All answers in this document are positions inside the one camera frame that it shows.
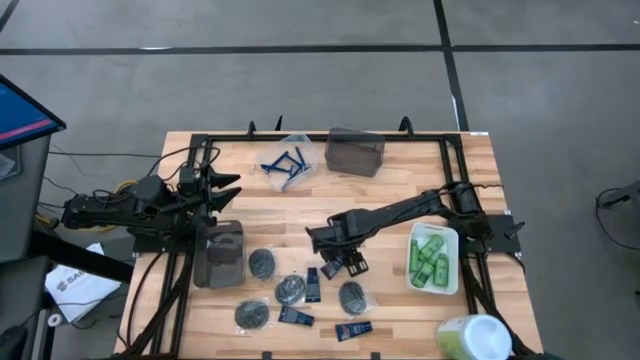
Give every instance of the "monitor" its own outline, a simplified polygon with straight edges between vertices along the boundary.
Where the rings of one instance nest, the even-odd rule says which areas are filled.
[[[57,116],[0,75],[0,150],[66,127]]]

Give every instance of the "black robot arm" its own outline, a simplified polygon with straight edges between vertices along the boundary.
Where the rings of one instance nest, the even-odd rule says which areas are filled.
[[[340,262],[351,276],[356,276],[369,269],[357,250],[366,239],[382,228],[421,216],[437,215],[456,222],[473,239],[491,238],[491,227],[474,187],[467,182],[450,183],[375,210],[353,209],[336,214],[327,219],[328,226],[306,231],[314,253],[320,252],[327,262]],[[442,203],[444,195],[450,196],[452,209]]]

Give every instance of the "black floor stripe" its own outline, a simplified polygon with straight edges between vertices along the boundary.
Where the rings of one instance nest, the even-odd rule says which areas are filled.
[[[371,45],[275,45],[210,46],[167,48],[39,48],[0,49],[0,55],[217,55],[217,54],[304,54],[304,53],[394,53],[441,51],[440,45],[371,44]]]
[[[18,6],[19,2],[20,0],[11,0],[9,5],[7,5],[7,9],[2,14],[2,17],[0,17],[0,32],[2,32],[2,29],[4,29],[5,25],[7,25],[9,18],[11,18],[11,15],[13,15],[13,11],[16,9],[16,6]]]
[[[640,44],[454,45],[453,52],[638,51]]]
[[[442,0],[433,0],[433,7],[436,10],[436,18],[438,19],[438,29],[440,30],[440,39],[442,41],[442,51],[444,53],[444,62],[447,66],[447,77],[449,78],[449,89],[454,99],[454,108],[456,112],[456,120],[458,122],[458,130],[469,131],[469,122],[467,121],[467,112],[464,108],[464,100],[462,99],[462,89],[460,88],[460,79],[458,78],[458,70],[456,69],[456,60],[453,56],[451,47],[451,38],[449,37],[449,28],[447,27],[447,18],[444,15],[444,7]]]

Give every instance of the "dark blue package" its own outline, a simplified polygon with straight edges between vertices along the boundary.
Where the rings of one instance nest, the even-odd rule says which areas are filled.
[[[328,263],[324,264],[323,267],[320,268],[320,271],[327,277],[327,279],[331,280],[334,276],[342,269],[342,262],[338,260],[331,260]]]
[[[280,310],[280,316],[278,317],[279,322],[284,322],[288,324],[300,324],[300,325],[313,325],[313,316],[307,315],[303,312],[300,312],[294,308],[290,308],[288,306],[283,306],[282,310]]]
[[[320,302],[320,283],[318,282],[318,269],[307,269],[307,294],[305,302]]]
[[[371,331],[373,331],[371,321],[336,325],[336,335],[338,336],[338,341],[349,340],[353,337],[360,336]]]

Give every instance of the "wooden tabletop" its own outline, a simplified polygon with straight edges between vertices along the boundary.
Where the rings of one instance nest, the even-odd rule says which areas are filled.
[[[188,146],[191,134],[168,133],[163,153]],[[473,133],[461,136],[471,182],[499,184],[489,136]],[[330,172],[322,157],[323,164],[313,177],[284,193],[271,190],[262,172],[252,170],[256,154],[272,143],[219,142],[215,145],[222,150],[214,163],[216,171],[242,175],[233,186],[243,188],[219,219],[236,219],[243,224],[247,256],[257,248],[272,247],[279,275],[306,274],[308,267],[323,265],[320,256],[311,250],[305,226],[324,226],[326,218],[335,213],[352,208],[375,209],[426,189],[438,188],[445,182],[440,150],[432,142],[387,143],[384,163],[373,178]],[[315,146],[320,154],[324,153],[324,143],[315,143]],[[455,159],[452,149],[451,158]],[[168,177],[185,159],[186,153],[183,153],[163,160],[158,174]],[[477,191],[487,213],[502,213],[507,208],[502,189],[478,188]],[[273,352],[274,358],[370,358],[371,352],[380,352],[383,358],[443,358],[436,345],[435,330],[441,321],[467,314],[462,278],[457,294],[450,296],[407,288],[404,278],[407,236],[415,222],[444,224],[439,217],[419,218],[380,231],[362,247],[370,270],[355,280],[373,294],[378,307],[353,321],[371,320],[372,333],[343,342],[336,340],[334,326],[348,322],[337,296],[340,285],[349,279],[345,270],[331,281],[320,275],[322,302],[300,308],[315,316],[315,324],[307,328],[276,322],[280,310],[273,296],[276,281],[259,281],[247,269],[246,282],[239,287],[214,290],[191,285],[180,358],[260,358],[263,351]],[[142,273],[153,257],[154,254],[144,254],[136,262],[125,314]],[[167,255],[163,255],[143,285],[133,320],[134,337],[158,307],[166,259]],[[176,269],[181,266],[180,260]],[[541,351],[522,269],[503,255],[491,255],[488,262],[498,309],[525,344]],[[238,335],[235,308],[251,298],[269,298],[273,327],[251,335]],[[173,330],[173,311],[175,306],[167,317],[165,351]],[[127,316],[123,316],[120,326],[123,335],[126,325]],[[118,342],[116,351],[122,349],[122,343]]]

